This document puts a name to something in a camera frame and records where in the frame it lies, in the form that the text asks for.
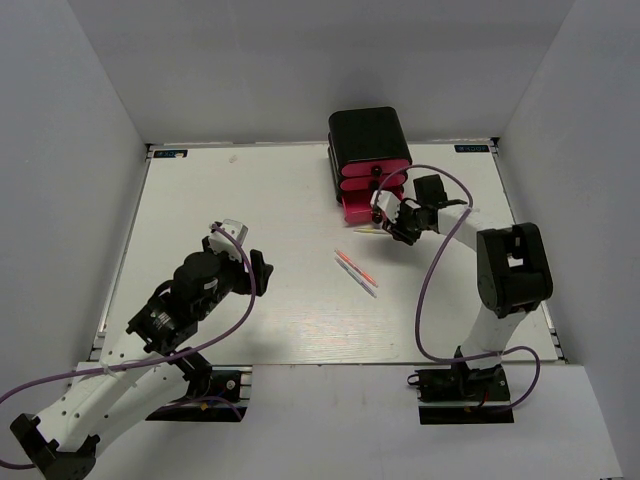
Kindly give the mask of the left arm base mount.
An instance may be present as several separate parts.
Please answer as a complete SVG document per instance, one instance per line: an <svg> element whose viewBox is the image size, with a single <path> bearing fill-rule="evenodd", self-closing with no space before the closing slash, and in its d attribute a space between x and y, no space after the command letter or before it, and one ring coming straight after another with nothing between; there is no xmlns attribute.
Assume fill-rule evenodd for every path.
<svg viewBox="0 0 640 480"><path fill-rule="evenodd" d="M250 366L214 367L208 383L150 414L150 422L239 423L249 406L252 386Z"/></svg>

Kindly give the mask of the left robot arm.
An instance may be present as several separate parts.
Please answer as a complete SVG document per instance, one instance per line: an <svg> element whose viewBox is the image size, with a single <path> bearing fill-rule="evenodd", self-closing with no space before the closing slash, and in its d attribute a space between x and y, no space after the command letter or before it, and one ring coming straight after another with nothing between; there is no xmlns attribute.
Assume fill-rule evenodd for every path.
<svg viewBox="0 0 640 480"><path fill-rule="evenodd" d="M262 296L273 270L235 236L204 238L202 250L188 255L128 322L105 363L74 373L76 383L49 407L13 420L29 468L45 479L83 479L113 440L158 410L190 403L234 409L227 374L186 343L229 294Z"/></svg>

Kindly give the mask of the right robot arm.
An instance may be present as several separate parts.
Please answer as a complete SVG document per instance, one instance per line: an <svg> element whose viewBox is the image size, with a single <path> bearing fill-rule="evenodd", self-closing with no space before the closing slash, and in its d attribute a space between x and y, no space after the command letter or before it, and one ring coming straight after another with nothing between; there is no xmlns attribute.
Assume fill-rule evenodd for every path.
<svg viewBox="0 0 640 480"><path fill-rule="evenodd" d="M476 285L481 302L466 339L449 358L426 353L436 368L417 372L422 401L481 403L501 383L502 358L517 327L551 297L553 281L537 225L507 225L475 210L470 194L448 197L439 175L417 178L414 197L399 199L380 190L371 207L391 237L412 246L424 232L442 236L476 255Z"/></svg>

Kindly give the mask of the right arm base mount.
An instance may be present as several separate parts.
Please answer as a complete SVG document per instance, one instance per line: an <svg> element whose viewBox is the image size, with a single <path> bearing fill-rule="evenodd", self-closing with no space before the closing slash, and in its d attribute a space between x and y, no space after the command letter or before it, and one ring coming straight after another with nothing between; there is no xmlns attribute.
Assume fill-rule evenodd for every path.
<svg viewBox="0 0 640 480"><path fill-rule="evenodd" d="M487 374L469 373L463 364L416 370L407 384L417 391L421 425L497 425L514 422L511 395L502 366Z"/></svg>

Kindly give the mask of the yellow pen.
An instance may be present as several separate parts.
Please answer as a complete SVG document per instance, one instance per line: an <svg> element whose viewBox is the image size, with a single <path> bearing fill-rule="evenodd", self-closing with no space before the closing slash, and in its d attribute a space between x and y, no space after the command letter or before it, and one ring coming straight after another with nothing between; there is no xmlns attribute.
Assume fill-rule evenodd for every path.
<svg viewBox="0 0 640 480"><path fill-rule="evenodd" d="M357 234L365 234L365 235L381 235L381 236L385 236L388 237L390 236L390 233L385 231L384 229L381 228L355 228L353 229L354 233Z"/></svg>

